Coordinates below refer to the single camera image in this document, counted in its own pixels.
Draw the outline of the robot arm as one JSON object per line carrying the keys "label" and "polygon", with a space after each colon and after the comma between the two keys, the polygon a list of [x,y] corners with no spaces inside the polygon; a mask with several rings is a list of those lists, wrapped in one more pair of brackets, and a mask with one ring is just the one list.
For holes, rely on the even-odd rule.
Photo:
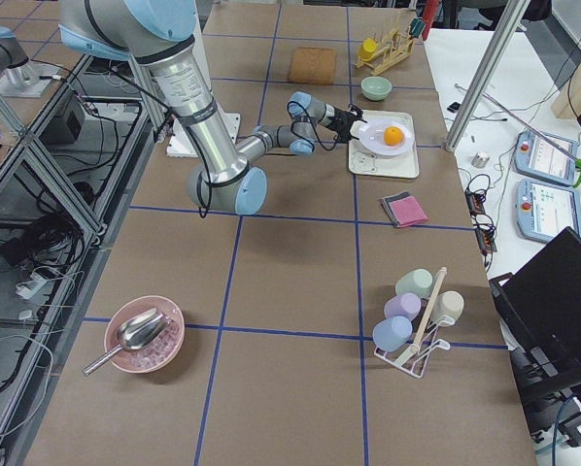
{"label": "robot arm", "polygon": [[[238,152],[254,162],[276,148],[289,149],[294,155],[311,155],[316,146],[333,151],[339,144],[355,139],[351,132],[355,122],[365,122],[363,110],[356,105],[341,110],[302,91],[291,96],[287,112],[290,125],[258,126],[237,145]],[[318,125],[335,134],[330,146],[320,139]]]}
{"label": "robot arm", "polygon": [[187,191],[209,209],[252,215],[262,206],[265,173],[238,150],[192,49],[198,27],[192,1],[63,1],[60,34],[69,48],[112,60],[129,57],[148,69],[187,133],[200,163]]}

